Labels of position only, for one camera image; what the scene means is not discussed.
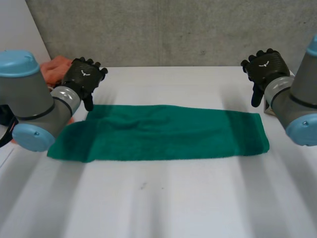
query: gray concrete wall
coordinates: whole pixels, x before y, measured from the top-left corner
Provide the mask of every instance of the gray concrete wall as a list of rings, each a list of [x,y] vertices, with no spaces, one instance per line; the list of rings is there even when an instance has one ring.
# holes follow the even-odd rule
[[[51,55],[104,66],[239,65],[281,52],[296,71],[317,0],[27,0]]]

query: towel fold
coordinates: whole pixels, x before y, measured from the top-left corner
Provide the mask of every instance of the towel fold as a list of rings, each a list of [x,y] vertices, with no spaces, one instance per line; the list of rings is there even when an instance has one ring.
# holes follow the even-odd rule
[[[95,105],[48,151],[55,159],[177,160],[250,156],[269,143],[259,114],[167,105]]]

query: table surface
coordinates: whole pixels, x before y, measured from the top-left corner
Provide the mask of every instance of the table surface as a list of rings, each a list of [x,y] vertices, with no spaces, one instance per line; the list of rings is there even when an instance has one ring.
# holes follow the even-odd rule
[[[0,150],[0,238],[317,237],[317,147],[292,143],[251,95],[240,67],[109,68],[95,104],[260,113],[270,150],[81,164],[9,144]],[[81,105],[76,121],[86,114]]]

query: robotic hand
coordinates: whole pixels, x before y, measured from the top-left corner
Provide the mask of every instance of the robotic hand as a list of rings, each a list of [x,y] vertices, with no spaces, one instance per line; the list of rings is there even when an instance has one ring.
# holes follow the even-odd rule
[[[289,69],[279,52],[268,49],[258,51],[257,56],[250,55],[241,62],[243,71],[248,74],[249,80],[254,82],[251,104],[258,107],[266,87],[275,79],[290,76]]]
[[[241,62],[254,83],[251,104],[264,95],[286,134],[299,145],[317,145],[317,35],[306,50],[295,78],[279,52],[268,49]]]
[[[92,92],[108,73],[106,68],[99,70],[99,67],[100,63],[94,64],[92,59],[74,59],[61,83],[62,86],[69,87],[77,93],[89,112],[94,108]]]
[[[30,52],[0,52],[0,105],[8,105],[14,114],[0,147],[13,138],[28,150],[48,150],[81,100],[86,110],[93,110],[92,93],[107,74],[99,67],[92,59],[75,59],[50,93]]]

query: cable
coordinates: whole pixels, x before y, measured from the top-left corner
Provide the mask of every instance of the cable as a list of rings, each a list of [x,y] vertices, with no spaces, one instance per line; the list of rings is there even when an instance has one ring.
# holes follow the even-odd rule
[[[17,125],[18,123],[19,122],[15,117],[13,117],[11,119],[10,124],[9,124],[5,134],[0,139],[0,148],[5,146],[7,143],[9,143],[13,139],[12,138],[12,131],[13,131],[15,125]]]

